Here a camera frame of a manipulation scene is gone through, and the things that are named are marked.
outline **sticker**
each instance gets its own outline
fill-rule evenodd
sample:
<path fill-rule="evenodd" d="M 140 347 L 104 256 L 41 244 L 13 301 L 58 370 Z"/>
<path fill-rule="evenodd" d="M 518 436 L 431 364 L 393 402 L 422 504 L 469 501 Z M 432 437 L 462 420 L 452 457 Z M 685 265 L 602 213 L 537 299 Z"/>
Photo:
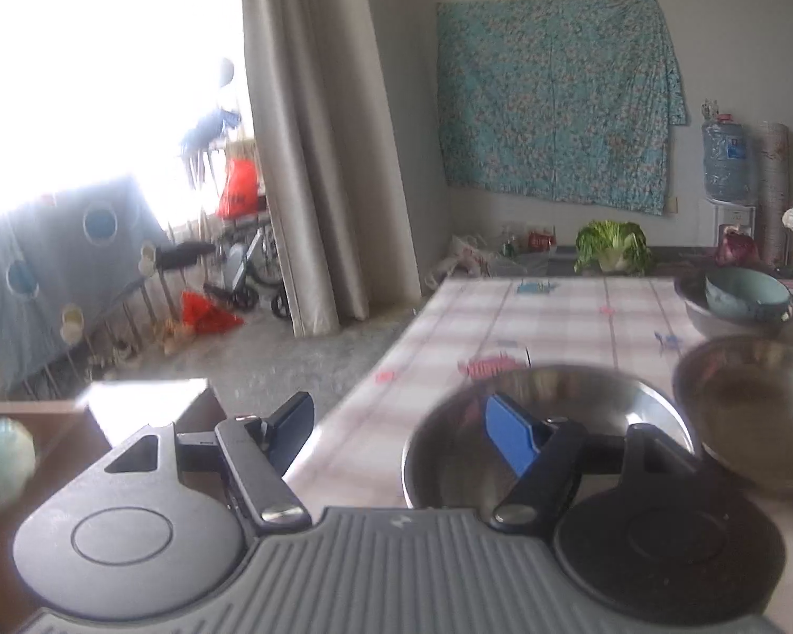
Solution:
<path fill-rule="evenodd" d="M 746 141 L 740 137 L 726 138 L 725 157 L 728 160 L 744 160 L 746 158 Z"/>
<path fill-rule="evenodd" d="M 38 281 L 32 268 L 22 259 L 16 259 L 9 265 L 6 270 L 6 285 L 18 297 L 31 299 L 38 295 Z"/>
<path fill-rule="evenodd" d="M 91 205 L 82 218 L 85 237 L 92 245 L 108 245 L 117 235 L 117 216 L 110 205 Z"/>
<path fill-rule="evenodd" d="M 551 281 L 523 281 L 522 284 L 518 285 L 517 293 L 528 293 L 529 295 L 549 295 L 556 288 L 558 288 L 558 284 L 554 284 Z"/>
<path fill-rule="evenodd" d="M 76 305 L 65 305 L 61 311 L 61 339 L 69 346 L 76 346 L 85 332 L 85 317 L 82 310 Z"/>
<path fill-rule="evenodd" d="M 526 361 L 516 360 L 508 353 L 501 352 L 495 357 L 474 357 L 468 362 L 459 361 L 458 371 L 464 376 L 469 376 L 473 381 L 481 381 L 502 372 L 510 372 L 512 369 L 529 367 L 530 364 L 528 350 L 526 350 Z"/>
<path fill-rule="evenodd" d="M 144 243 L 141 246 L 141 258 L 137 261 L 137 270 L 142 276 L 150 277 L 155 271 L 155 245 Z"/>
<path fill-rule="evenodd" d="M 667 336 L 664 336 L 656 331 L 656 340 L 658 340 L 658 343 L 660 343 L 661 355 L 664 354 L 664 351 L 677 352 L 681 349 L 679 345 L 681 343 L 681 340 L 675 334 L 669 334 Z"/>
<path fill-rule="evenodd" d="M 387 369 L 382 372 L 377 372 L 376 383 L 388 384 L 391 381 L 394 381 L 395 378 L 397 378 L 397 373 L 393 369 Z"/>

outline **floral cloth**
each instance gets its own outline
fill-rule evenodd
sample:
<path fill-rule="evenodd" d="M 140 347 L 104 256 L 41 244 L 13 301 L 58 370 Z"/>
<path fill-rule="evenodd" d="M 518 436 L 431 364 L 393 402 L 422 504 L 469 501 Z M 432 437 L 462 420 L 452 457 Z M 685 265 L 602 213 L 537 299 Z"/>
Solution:
<path fill-rule="evenodd" d="M 438 41 L 450 184 L 663 213 L 687 114 L 657 0 L 443 4 Z"/>

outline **blue bedsheet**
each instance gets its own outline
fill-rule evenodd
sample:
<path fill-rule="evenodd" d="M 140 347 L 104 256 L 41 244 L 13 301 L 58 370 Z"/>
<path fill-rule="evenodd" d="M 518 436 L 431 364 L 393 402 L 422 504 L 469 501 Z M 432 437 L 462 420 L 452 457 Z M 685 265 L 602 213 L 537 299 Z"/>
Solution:
<path fill-rule="evenodd" d="M 129 177 L 0 216 L 0 392 L 63 355 L 78 318 L 89 330 L 137 288 L 142 245 L 166 240 Z"/>
<path fill-rule="evenodd" d="M 663 213 L 687 116 L 657 0 L 443 4 L 438 44 L 450 184 Z"/>

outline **wheel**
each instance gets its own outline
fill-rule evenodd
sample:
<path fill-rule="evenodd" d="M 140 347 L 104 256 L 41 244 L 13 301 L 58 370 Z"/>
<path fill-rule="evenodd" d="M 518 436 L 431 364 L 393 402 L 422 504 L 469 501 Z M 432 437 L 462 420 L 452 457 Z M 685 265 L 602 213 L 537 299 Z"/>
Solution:
<path fill-rule="evenodd" d="M 240 291 L 233 292 L 233 305 L 242 312 L 249 312 L 259 304 L 259 292 L 244 284 Z"/>
<path fill-rule="evenodd" d="M 276 250 L 276 238 L 270 224 L 262 228 L 263 237 L 260 245 L 253 251 L 247 262 L 247 272 L 253 281 L 271 288 L 278 288 L 282 283 L 282 270 L 279 267 L 279 253 Z"/>
<path fill-rule="evenodd" d="M 288 294 L 285 292 L 285 286 L 273 296 L 273 300 L 271 300 L 271 311 L 274 316 L 279 317 L 279 319 L 285 319 L 285 321 L 291 320 L 291 309 L 288 306 Z"/>

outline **stainless steel bowl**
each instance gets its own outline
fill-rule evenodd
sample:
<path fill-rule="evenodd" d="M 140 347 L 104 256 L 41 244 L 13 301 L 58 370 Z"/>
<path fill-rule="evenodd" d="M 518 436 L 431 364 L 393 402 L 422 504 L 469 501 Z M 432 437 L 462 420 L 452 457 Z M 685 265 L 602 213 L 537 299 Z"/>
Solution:
<path fill-rule="evenodd" d="M 793 489 L 793 347 L 731 336 L 701 344 L 673 374 L 676 400 L 724 467 Z"/>
<path fill-rule="evenodd" d="M 536 417 L 567 417 L 594 434 L 625 434 L 629 424 L 645 422 L 687 450 L 698 450 L 669 400 L 634 377 L 570 364 L 519 369 L 460 390 L 415 430 L 402 459 L 402 486 L 410 506 L 474 507 L 488 519 L 512 489 L 516 478 L 484 428 L 484 403 L 495 392 Z M 579 497 L 612 482 L 586 479 Z"/>
<path fill-rule="evenodd" d="M 793 294 L 790 294 L 790 304 L 781 316 L 780 321 L 774 322 L 738 322 L 732 319 L 718 317 L 708 308 L 708 298 L 705 296 L 704 271 L 679 276 L 673 283 L 679 297 L 684 301 L 687 317 L 695 329 L 707 338 L 720 336 L 753 335 L 774 338 L 785 326 L 793 323 Z"/>

